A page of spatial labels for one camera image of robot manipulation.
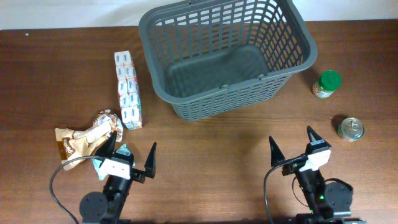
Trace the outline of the green lid glass jar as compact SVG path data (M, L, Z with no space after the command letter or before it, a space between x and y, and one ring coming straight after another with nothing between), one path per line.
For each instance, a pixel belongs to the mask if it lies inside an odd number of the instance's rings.
M334 70L327 70L313 84L312 92L318 98L328 98L339 89L341 84L341 75Z

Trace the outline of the silver tin can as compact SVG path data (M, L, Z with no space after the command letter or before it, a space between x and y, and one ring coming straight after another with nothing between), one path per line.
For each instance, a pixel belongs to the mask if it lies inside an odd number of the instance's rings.
M337 133L342 140L354 142L364 136L365 127L358 118L346 118L338 125Z

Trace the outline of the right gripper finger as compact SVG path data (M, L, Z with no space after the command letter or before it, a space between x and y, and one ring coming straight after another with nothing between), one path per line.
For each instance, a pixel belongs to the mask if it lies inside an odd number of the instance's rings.
M269 144L271 149L271 167L276 167L285 161L285 156L272 136L269 136Z
M307 135L310 140L309 145L322 146L325 144L325 140L319 136L311 126L307 126Z

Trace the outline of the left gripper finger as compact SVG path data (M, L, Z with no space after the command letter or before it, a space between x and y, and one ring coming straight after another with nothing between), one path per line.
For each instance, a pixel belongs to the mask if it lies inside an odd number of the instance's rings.
M144 164L145 176L148 178L151 178L151 179L153 179L156 174L156 168L155 168L156 147L157 147L157 143L154 142L151 147L150 153L147 157L146 163Z
M114 147L116 144L118 132L113 131L111 133L111 136L109 137L108 140L106 140L96 151L95 155L96 156L101 156L101 157L111 157L114 152Z

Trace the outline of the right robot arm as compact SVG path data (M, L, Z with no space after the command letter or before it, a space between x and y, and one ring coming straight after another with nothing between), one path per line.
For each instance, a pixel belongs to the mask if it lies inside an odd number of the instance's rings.
M330 160L331 144L318 135L310 126L307 126L309 143L305 152L297 157L286 159L282 151L269 137L271 149L271 169L264 177L264 203L269 222L274 220L267 200L267 180L272 172L281 168L282 175L293 174L294 181L299 187L307 202L309 213L298 213L293 223L366 223L360 218L351 216L354 189L349 183L337 179L324 179L320 167Z

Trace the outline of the grey plastic shopping basket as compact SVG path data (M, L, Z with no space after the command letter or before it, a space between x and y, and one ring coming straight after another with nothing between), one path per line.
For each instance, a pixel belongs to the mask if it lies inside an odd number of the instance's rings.
M272 98L318 54L291 0L176 2L138 29L154 91L187 121Z

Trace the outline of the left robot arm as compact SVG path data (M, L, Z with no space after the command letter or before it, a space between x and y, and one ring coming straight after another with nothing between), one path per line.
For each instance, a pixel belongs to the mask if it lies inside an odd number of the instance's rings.
M96 151L101 164L99 169L108 176L102 192L86 194L79 206L83 223L122 223L132 224L130 219L121 219L121 212L133 182L144 183L146 178L155 177L155 152L153 143L144 165L144 170L133 168L134 155L126 150L115 150L117 132Z

